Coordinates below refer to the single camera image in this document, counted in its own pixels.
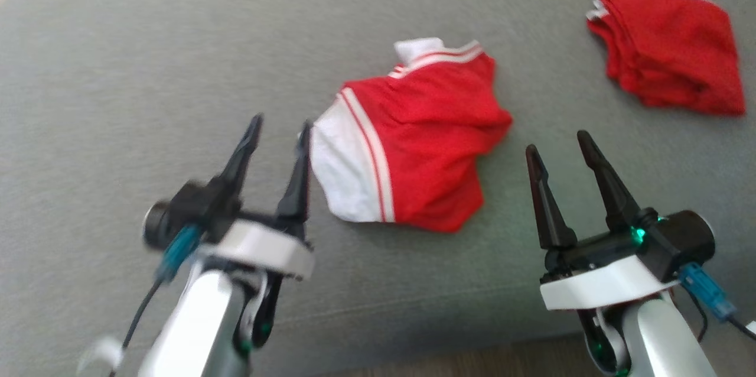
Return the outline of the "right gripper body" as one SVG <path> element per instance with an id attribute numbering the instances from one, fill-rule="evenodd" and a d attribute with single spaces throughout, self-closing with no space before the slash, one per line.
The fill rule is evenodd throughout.
<path id="1" fill-rule="evenodd" d="M 637 301 L 678 282 L 661 282 L 640 261 L 642 230 L 603 233 L 546 249 L 540 294 L 548 310 L 593 310 Z"/>

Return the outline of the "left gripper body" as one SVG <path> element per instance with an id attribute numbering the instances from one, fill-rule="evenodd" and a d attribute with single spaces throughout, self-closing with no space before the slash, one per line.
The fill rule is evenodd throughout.
<path id="1" fill-rule="evenodd" d="M 232 263 L 297 280 L 311 277 L 315 256 L 301 239 L 302 223 L 243 210 L 242 200 L 222 181 L 209 181 L 201 188 L 200 216 L 207 229 L 200 261 Z"/>

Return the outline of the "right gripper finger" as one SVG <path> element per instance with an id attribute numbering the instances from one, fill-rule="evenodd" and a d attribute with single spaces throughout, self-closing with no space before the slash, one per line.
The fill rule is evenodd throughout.
<path id="1" fill-rule="evenodd" d="M 540 247 L 543 250 L 572 248 L 577 245 L 577 235 L 564 221 L 536 145 L 526 147 L 526 162 Z"/>
<path id="2" fill-rule="evenodd" d="M 608 229 L 613 233 L 631 229 L 635 215 L 640 211 L 635 198 L 589 132 L 580 130 L 577 132 L 577 138 L 586 166 L 594 172 L 607 213 L 605 221 Z"/>

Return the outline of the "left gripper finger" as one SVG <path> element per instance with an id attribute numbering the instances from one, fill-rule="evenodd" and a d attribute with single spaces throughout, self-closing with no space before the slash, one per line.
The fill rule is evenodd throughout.
<path id="1" fill-rule="evenodd" d="M 309 216 L 312 122 L 306 119 L 295 146 L 295 162 L 286 191 L 276 208 L 280 220 L 303 224 Z"/>
<path id="2" fill-rule="evenodd" d="M 211 196 L 215 200 L 238 197 L 246 180 L 249 160 L 257 149 L 262 132 L 264 114 L 256 114 L 249 122 L 236 149 L 222 172 L 210 180 Z"/>

